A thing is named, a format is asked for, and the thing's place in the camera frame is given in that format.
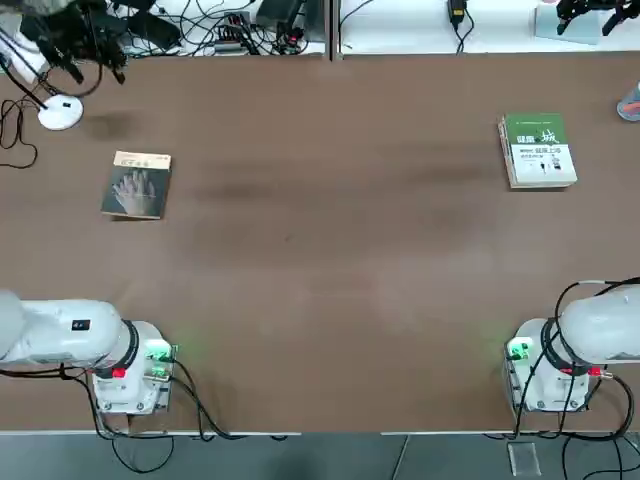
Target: book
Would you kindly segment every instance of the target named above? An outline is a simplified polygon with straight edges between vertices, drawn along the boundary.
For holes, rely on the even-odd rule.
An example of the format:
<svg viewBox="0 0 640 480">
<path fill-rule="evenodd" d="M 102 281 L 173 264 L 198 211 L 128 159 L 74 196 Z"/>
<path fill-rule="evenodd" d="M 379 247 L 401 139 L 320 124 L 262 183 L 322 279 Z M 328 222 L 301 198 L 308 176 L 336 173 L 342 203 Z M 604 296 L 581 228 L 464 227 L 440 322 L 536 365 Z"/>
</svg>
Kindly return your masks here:
<svg viewBox="0 0 640 480">
<path fill-rule="evenodd" d="M 512 188 L 567 187 L 578 180 L 560 114 L 507 114 L 498 132 Z"/>
<path fill-rule="evenodd" d="M 171 156 L 116 152 L 102 213 L 159 219 L 169 191 Z"/>
</svg>

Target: brown table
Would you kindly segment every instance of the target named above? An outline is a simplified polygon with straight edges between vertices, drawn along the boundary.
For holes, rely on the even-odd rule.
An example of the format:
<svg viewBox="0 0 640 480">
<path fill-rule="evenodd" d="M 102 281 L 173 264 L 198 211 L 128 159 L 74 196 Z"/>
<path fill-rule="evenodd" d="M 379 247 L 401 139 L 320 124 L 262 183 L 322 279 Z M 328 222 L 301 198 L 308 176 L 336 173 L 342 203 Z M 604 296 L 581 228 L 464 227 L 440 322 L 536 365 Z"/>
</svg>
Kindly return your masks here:
<svg viewBox="0 0 640 480">
<path fill-rule="evenodd" d="M 153 322 L 235 431 L 509 430 L 504 342 L 568 283 L 639 273 L 640 130 L 615 112 L 638 66 L 633 53 L 133 62 L 76 128 L 30 114 L 38 163 L 0 170 L 0 285 Z M 4 79 L 0 92 L 19 96 Z M 496 123 L 515 111 L 564 115 L 577 185 L 508 190 Z M 174 157 L 163 220 L 99 213 L 117 149 Z M 619 371 L 640 387 L 637 367 Z M 617 425 L 610 398 L 570 428 Z M 92 428 L 80 388 L 57 380 L 2 380 L 0 405 L 3 430 Z M 184 395 L 171 407 L 151 428 L 195 429 Z"/>
</svg>

